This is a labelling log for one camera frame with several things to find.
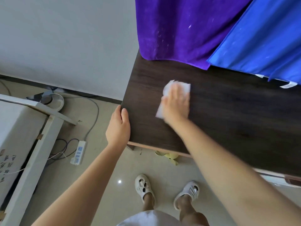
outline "person's right arm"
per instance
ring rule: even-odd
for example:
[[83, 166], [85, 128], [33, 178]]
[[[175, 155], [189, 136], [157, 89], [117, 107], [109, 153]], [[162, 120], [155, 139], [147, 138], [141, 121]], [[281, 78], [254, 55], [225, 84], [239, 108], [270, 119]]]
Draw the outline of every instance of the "person's right arm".
[[182, 138], [237, 225], [301, 225], [297, 205], [188, 120], [189, 95], [184, 96], [178, 84], [173, 84], [162, 103], [165, 122]]

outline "hand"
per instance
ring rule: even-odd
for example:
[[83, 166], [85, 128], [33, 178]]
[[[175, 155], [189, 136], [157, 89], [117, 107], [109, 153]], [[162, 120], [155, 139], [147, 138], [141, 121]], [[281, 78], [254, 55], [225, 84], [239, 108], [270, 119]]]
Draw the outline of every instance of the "hand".
[[106, 137], [108, 145], [120, 147], [123, 150], [130, 139], [131, 127], [127, 110], [123, 108], [120, 112], [120, 108], [121, 105], [117, 106], [112, 114]]
[[173, 83], [168, 96], [162, 97], [164, 121], [172, 126], [179, 119], [187, 119], [189, 114], [190, 94], [184, 95], [179, 83]]

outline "black baseboard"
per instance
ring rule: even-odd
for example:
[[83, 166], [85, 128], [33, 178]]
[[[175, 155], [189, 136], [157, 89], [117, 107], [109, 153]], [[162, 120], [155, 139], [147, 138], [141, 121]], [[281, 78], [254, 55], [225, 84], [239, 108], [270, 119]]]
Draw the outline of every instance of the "black baseboard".
[[119, 105], [121, 105], [121, 103], [122, 103], [122, 101], [112, 99], [112, 98], [97, 96], [97, 95], [83, 93], [83, 92], [70, 90], [70, 89], [64, 89], [64, 88], [60, 88], [60, 87], [56, 87], [56, 86], [49, 86], [49, 85], [46, 85], [46, 84], [36, 83], [36, 82], [29, 81], [29, 80], [9, 77], [9, 76], [5, 76], [5, 75], [1, 75], [1, 74], [0, 74], [0, 79], [7, 80], [7, 81], [10, 81], [10, 82], [15, 82], [15, 83], [21, 83], [21, 84], [25, 84], [25, 85], [29, 85], [29, 86], [44, 88], [44, 89], [51, 89], [51, 90], [59, 89], [58, 91], [60, 91], [60, 92], [69, 93], [69, 94], [82, 96], [82, 97], [87, 97], [87, 98], [93, 98], [93, 99], [96, 99], [96, 100], [100, 100], [100, 101], [104, 101], [104, 102], [111, 102], [111, 103], [115, 103], [115, 104], [119, 104]]

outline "wall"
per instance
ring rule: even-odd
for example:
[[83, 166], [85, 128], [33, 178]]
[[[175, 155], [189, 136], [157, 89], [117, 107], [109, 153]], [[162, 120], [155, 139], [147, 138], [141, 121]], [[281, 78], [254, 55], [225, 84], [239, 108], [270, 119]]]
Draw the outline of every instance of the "wall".
[[0, 0], [0, 73], [122, 100], [135, 0]]

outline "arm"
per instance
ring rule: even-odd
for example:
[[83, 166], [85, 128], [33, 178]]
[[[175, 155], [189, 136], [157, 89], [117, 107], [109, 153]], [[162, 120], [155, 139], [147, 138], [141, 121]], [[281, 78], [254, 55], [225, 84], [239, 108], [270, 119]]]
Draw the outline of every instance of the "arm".
[[126, 109], [112, 114], [107, 147], [87, 170], [33, 223], [32, 226], [90, 225], [115, 165], [130, 137]]
[[184, 96], [178, 84], [162, 103], [165, 122], [182, 138], [237, 225], [301, 225], [297, 205], [188, 120], [189, 95]]

